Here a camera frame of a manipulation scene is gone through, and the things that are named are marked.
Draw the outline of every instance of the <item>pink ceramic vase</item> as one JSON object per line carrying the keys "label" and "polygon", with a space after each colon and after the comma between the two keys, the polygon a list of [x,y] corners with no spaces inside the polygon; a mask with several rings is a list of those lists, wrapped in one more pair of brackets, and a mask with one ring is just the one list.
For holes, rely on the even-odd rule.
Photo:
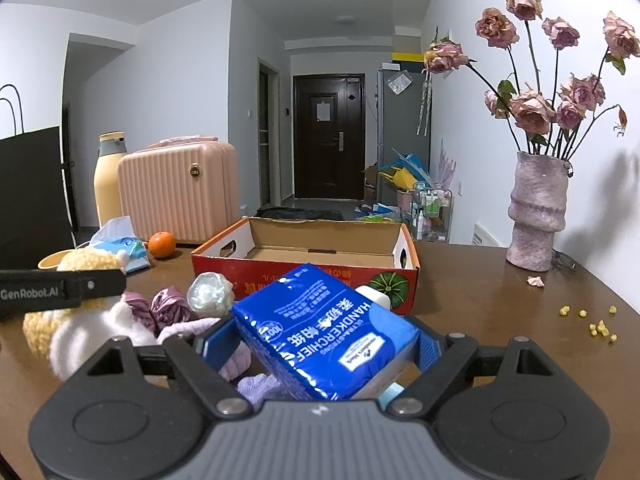
{"label": "pink ceramic vase", "polygon": [[507,260],[545,272],[551,266],[554,234],[564,229],[569,164],[546,155],[518,152],[509,216],[515,222]]}

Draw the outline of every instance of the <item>pink suitcase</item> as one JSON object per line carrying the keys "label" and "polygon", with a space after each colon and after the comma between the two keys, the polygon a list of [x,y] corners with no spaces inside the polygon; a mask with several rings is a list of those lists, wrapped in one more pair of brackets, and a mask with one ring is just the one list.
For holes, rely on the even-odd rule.
{"label": "pink suitcase", "polygon": [[236,149],[215,137],[177,137],[124,156],[118,187],[122,214],[143,240],[169,231],[199,244],[240,219]]}

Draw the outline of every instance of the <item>suitcase lock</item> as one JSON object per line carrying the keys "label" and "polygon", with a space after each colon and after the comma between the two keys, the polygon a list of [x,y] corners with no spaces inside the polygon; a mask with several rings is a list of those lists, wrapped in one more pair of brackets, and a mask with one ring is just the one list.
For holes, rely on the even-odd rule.
{"label": "suitcase lock", "polygon": [[193,177],[199,177],[200,176],[200,166],[198,164],[191,164],[191,167],[189,168],[189,174]]}

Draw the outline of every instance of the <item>yellow thermos bottle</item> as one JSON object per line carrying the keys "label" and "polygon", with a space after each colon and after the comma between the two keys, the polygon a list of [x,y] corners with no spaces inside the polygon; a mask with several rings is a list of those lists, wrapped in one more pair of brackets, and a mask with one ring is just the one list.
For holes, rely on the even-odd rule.
{"label": "yellow thermos bottle", "polygon": [[124,132],[110,132],[100,136],[100,153],[95,165],[95,206],[100,227],[112,218],[122,216],[118,190],[118,164],[127,155]]}

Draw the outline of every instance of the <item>refrigerator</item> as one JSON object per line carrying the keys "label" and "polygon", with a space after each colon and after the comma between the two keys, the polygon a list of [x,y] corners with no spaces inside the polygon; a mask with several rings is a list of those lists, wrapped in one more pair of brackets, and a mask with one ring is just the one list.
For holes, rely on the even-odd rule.
{"label": "refrigerator", "polygon": [[[422,103],[422,84],[426,74],[406,73],[411,84],[395,94],[387,82],[392,76],[398,76],[397,70],[378,70],[378,167],[386,166],[398,160],[398,153],[415,153],[427,170],[430,169],[431,129],[429,111],[425,110],[420,133],[420,105]],[[396,192],[378,176],[377,202],[397,205]]]}

